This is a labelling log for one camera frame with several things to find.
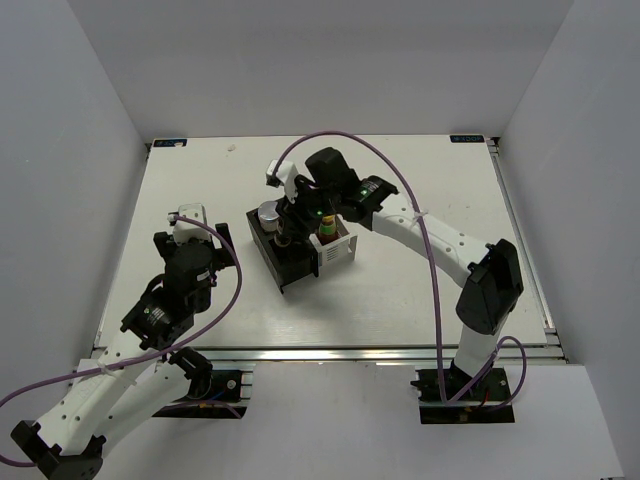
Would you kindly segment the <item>spice jar with brown label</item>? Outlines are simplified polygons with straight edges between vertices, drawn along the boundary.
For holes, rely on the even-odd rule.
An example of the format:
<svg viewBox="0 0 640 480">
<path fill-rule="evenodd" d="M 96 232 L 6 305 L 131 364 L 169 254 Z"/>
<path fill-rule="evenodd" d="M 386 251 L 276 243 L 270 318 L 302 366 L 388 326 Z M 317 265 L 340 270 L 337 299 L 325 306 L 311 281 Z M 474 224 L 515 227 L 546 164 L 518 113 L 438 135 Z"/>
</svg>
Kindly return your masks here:
<svg viewBox="0 0 640 480">
<path fill-rule="evenodd" d="M 275 243 L 276 246 L 278 246 L 280 248 L 286 248 L 287 246 L 289 246 L 291 244 L 291 238 L 289 236 L 276 234 L 274 236 L 274 243 Z"/>
</svg>

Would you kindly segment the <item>silver lid spice jar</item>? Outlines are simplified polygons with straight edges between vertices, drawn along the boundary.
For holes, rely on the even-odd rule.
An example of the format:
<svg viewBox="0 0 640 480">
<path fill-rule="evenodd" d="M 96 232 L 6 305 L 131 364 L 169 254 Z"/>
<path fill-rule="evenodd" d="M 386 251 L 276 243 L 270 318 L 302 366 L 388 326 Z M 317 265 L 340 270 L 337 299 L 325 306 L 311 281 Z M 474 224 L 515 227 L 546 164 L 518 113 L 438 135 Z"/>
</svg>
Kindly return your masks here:
<svg viewBox="0 0 640 480">
<path fill-rule="evenodd" d="M 257 217 L 262 230 L 266 233 L 276 232 L 279 214 L 276 211 L 277 202 L 274 200 L 263 202 L 257 210 Z"/>
</svg>

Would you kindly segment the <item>red sauce bottle green label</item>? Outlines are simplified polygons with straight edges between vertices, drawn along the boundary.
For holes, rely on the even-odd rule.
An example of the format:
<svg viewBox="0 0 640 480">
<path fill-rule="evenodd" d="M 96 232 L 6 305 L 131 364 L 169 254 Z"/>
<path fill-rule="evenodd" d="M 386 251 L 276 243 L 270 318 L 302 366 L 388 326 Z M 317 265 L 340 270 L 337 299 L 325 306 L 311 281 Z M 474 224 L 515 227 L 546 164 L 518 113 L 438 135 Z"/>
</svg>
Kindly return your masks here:
<svg viewBox="0 0 640 480">
<path fill-rule="evenodd" d="M 327 215 L 322 218 L 316 236 L 322 245 L 330 244 L 339 238 L 335 215 Z"/>
</svg>

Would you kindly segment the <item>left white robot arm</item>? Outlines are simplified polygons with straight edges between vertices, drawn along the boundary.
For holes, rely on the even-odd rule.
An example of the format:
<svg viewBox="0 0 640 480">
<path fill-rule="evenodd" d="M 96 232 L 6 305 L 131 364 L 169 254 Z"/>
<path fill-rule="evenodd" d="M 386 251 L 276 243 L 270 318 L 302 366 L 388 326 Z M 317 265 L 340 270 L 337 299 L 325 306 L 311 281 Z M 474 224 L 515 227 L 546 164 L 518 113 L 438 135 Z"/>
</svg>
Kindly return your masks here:
<svg viewBox="0 0 640 480">
<path fill-rule="evenodd" d="M 189 347 L 196 315 L 211 306 L 219 271 L 237 267 L 226 224 L 210 227 L 200 203 L 168 216 L 155 233 L 164 262 L 96 365 L 72 375 L 74 385 L 48 412 L 11 432 L 31 466 L 47 479 L 92 479 L 108 452 L 155 415 L 225 408 L 239 391 L 214 375 L 212 363 Z"/>
</svg>

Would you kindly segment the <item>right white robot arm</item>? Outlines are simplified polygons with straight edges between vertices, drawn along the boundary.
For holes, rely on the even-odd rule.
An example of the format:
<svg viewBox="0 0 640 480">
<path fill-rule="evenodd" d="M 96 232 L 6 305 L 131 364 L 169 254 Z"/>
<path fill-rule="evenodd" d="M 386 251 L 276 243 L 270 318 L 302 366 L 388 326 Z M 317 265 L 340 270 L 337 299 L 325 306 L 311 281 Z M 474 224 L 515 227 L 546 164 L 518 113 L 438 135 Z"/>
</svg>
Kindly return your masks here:
<svg viewBox="0 0 640 480">
<path fill-rule="evenodd" d="M 322 218 L 338 215 L 390 238 L 424 257 L 461 289 L 455 306 L 463 324 L 449 369 L 453 390 L 472 399 L 484 391 L 484 367 L 494 358 L 500 332 L 523 293 L 516 247 L 501 239 L 487 243 L 417 210 L 392 183 L 377 175 L 359 177 L 342 153 L 326 147 L 305 162 L 307 175 L 287 161 L 273 161 L 269 184 L 283 187 L 278 202 L 280 234 L 306 238 Z"/>
</svg>

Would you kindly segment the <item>black slotted organizer box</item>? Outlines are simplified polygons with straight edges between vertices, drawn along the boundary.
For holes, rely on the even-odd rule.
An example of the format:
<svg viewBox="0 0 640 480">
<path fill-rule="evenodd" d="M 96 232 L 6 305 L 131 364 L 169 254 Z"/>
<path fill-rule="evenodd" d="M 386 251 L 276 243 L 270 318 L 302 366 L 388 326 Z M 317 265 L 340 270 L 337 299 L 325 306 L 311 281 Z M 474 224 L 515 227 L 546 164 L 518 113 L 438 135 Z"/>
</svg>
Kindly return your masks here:
<svg viewBox="0 0 640 480">
<path fill-rule="evenodd" d="M 258 217 L 258 207 L 246 213 L 252 239 L 265 261 L 278 289 L 284 293 L 284 287 L 309 275 L 318 277 L 318 258 L 309 239 L 292 240 L 286 248 L 274 243 L 277 234 L 262 230 Z"/>
</svg>

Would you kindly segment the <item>white slotted organizer box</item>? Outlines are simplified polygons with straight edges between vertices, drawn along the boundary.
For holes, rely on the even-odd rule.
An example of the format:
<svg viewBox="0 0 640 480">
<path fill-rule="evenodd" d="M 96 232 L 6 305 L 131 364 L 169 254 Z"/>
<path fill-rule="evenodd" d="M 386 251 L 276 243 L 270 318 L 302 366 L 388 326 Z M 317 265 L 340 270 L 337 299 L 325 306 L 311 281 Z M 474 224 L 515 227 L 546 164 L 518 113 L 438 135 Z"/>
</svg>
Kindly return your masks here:
<svg viewBox="0 0 640 480">
<path fill-rule="evenodd" d="M 309 235 L 309 241 L 315 248 L 318 258 L 318 274 L 330 267 L 354 261 L 356 257 L 358 235 L 350 233 L 339 216 L 334 217 L 336 234 L 329 243 L 322 243 L 317 232 Z"/>
</svg>

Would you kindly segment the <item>left blue table sticker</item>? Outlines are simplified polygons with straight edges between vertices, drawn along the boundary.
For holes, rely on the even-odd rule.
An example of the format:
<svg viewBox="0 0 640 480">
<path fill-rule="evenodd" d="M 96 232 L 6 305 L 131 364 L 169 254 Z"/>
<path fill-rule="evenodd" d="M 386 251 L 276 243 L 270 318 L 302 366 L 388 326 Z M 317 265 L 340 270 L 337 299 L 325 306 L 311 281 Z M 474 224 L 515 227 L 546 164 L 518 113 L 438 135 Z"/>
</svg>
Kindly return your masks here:
<svg viewBox="0 0 640 480">
<path fill-rule="evenodd" d="M 187 145 L 186 138 L 171 139 L 155 139 L 152 143 L 153 148 L 182 148 Z"/>
</svg>

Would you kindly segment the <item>blue table sticker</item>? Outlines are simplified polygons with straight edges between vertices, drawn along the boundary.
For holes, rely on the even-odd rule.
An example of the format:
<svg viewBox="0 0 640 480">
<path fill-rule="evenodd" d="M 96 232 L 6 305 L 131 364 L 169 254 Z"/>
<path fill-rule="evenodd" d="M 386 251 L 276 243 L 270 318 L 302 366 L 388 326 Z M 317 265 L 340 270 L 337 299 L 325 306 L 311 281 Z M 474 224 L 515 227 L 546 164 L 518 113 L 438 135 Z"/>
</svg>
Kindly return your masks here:
<svg viewBox="0 0 640 480">
<path fill-rule="evenodd" d="M 187 145 L 186 138 L 171 139 L 155 139 L 152 143 L 153 148 L 182 148 Z"/>
<path fill-rule="evenodd" d="M 484 143 L 483 135 L 477 134 L 452 134 L 449 136 L 452 143 Z"/>
</svg>

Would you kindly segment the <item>right blue table sticker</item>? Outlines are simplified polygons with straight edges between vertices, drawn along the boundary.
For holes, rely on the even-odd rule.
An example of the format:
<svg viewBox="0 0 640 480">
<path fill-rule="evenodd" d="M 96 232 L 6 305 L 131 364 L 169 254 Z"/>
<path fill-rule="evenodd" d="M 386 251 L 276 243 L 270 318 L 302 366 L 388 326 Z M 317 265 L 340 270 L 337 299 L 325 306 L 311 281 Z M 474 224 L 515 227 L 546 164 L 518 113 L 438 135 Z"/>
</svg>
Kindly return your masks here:
<svg viewBox="0 0 640 480">
<path fill-rule="evenodd" d="M 483 135 L 477 134 L 452 134 L 449 136 L 452 143 L 484 143 Z"/>
</svg>

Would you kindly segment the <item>aluminium front rail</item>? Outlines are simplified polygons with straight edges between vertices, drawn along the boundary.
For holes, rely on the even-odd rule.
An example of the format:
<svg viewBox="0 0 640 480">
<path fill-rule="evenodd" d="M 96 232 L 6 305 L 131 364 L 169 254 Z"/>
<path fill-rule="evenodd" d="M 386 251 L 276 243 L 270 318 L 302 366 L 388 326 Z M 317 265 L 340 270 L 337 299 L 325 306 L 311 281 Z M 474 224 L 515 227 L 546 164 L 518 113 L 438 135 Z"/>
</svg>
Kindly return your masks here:
<svg viewBox="0 0 640 480">
<path fill-rule="evenodd" d="M 293 362 L 330 362 L 330 361 L 365 361 L 382 363 L 421 363 L 436 361 L 435 348 L 371 348 L 371 349 L 197 349 L 207 358 L 217 362 L 260 362 L 260 361 L 293 361 Z M 566 357 L 560 345 L 534 345 L 524 348 L 527 360 L 534 364 L 564 362 Z M 498 360 L 515 362 L 522 358 L 520 349 L 508 342 L 501 347 Z"/>
</svg>

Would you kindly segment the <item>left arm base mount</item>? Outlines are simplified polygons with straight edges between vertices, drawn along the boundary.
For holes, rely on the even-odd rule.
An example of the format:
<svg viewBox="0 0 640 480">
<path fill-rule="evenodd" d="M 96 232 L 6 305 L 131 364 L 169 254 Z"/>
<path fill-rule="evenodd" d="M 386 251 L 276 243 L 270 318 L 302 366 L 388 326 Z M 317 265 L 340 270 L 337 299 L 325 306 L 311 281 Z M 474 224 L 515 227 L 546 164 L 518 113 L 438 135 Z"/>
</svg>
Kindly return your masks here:
<svg viewBox="0 0 640 480">
<path fill-rule="evenodd" d="M 186 395 L 154 414 L 156 418 L 240 420 L 252 395 L 253 366 L 218 364 L 209 377 L 196 380 Z"/>
</svg>

